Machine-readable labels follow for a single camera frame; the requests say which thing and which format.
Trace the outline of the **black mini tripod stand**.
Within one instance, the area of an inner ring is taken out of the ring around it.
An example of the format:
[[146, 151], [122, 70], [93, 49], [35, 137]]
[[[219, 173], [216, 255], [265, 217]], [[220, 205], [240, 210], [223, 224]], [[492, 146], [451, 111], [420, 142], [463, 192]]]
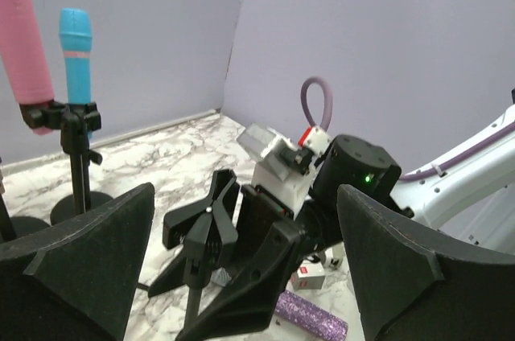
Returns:
[[23, 120], [30, 129], [49, 128], [60, 130], [60, 112], [64, 106], [61, 103], [51, 101], [43, 105], [21, 105]]

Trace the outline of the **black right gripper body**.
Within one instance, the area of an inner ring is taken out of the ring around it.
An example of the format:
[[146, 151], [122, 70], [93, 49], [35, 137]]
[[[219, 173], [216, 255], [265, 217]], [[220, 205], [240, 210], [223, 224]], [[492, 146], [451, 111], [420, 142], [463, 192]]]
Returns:
[[284, 222], [300, 235], [297, 261], [321, 253], [342, 242], [340, 223], [334, 208], [326, 209], [313, 199], [304, 202], [300, 213], [293, 212], [261, 186], [246, 184], [237, 219], [237, 263], [249, 261], [265, 241], [272, 224]]

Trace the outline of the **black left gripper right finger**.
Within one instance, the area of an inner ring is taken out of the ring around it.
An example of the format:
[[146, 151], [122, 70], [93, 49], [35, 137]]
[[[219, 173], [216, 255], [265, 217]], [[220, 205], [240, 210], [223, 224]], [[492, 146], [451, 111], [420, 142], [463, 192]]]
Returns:
[[514, 257], [437, 232], [357, 189], [340, 229], [367, 340], [512, 340]]

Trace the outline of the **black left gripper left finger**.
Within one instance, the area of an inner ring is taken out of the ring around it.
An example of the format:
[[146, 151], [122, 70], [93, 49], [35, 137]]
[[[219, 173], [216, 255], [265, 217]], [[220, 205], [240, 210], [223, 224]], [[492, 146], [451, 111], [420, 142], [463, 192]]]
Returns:
[[155, 212], [143, 183], [1, 246], [3, 340], [122, 340]]

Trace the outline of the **purple glitter microphone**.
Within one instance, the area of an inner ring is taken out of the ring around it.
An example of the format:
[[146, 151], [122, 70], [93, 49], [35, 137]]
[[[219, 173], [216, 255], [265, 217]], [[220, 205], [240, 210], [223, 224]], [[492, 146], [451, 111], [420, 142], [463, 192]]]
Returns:
[[290, 290], [281, 293], [275, 314], [323, 340], [346, 340], [348, 324]]

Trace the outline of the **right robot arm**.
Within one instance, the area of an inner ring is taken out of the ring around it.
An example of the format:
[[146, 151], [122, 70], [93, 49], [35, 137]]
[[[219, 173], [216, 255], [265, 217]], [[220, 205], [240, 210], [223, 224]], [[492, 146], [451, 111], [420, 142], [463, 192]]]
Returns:
[[513, 339], [513, 108], [409, 174], [325, 125], [292, 142], [253, 124], [237, 141], [251, 182], [216, 170], [206, 197], [163, 219], [164, 246], [180, 252], [148, 294], [188, 287], [179, 339], [261, 331], [274, 315], [345, 339], [344, 321], [290, 291], [339, 243], [367, 340]]

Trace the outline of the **black mic stand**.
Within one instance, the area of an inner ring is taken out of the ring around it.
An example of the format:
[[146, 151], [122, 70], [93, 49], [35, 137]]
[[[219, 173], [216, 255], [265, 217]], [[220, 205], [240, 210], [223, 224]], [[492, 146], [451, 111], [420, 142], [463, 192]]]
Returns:
[[72, 194], [60, 200], [51, 210], [51, 224], [56, 225], [83, 214], [113, 199], [112, 196], [92, 191], [89, 164], [102, 164], [102, 155], [89, 145], [89, 133], [101, 128], [101, 115], [97, 104], [66, 104], [60, 114], [60, 144], [69, 156], [72, 176]]
[[183, 281], [189, 292], [183, 326], [199, 316], [201, 295], [212, 273], [228, 266], [233, 257], [238, 240], [233, 214], [239, 192], [233, 170], [216, 170], [207, 196], [163, 217], [163, 246], [170, 250], [181, 244], [180, 252], [187, 259]]
[[14, 216], [9, 215], [3, 195], [5, 187], [3, 185], [3, 175], [0, 178], [1, 195], [0, 195], [0, 232], [1, 242], [16, 240], [19, 237], [28, 236], [49, 227], [44, 220], [33, 216]]

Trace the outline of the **blue microphone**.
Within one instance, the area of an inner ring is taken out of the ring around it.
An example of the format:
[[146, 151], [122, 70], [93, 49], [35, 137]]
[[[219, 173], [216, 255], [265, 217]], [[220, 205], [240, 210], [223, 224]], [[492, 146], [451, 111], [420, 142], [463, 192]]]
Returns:
[[60, 46], [63, 51], [68, 103], [91, 102], [90, 52], [93, 46], [89, 14], [76, 8], [63, 8], [59, 20]]

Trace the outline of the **pink microphone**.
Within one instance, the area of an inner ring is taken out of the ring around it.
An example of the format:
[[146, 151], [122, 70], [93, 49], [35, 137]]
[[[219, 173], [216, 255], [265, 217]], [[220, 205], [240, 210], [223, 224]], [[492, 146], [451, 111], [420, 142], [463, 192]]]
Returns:
[[1, 0], [1, 57], [19, 105], [48, 105], [54, 100], [32, 0]]

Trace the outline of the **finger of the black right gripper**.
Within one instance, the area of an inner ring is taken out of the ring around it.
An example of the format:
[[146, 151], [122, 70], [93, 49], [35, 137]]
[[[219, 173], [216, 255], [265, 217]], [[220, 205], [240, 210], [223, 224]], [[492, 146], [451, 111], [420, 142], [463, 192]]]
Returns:
[[259, 233], [241, 234], [231, 265], [232, 281], [192, 321], [178, 340], [208, 340], [265, 330], [279, 295], [299, 258], [301, 234], [289, 220], [278, 220]]
[[147, 296], [149, 298], [153, 298], [183, 286], [183, 275], [186, 262], [187, 259], [183, 252], [178, 253], [168, 266], [150, 284]]

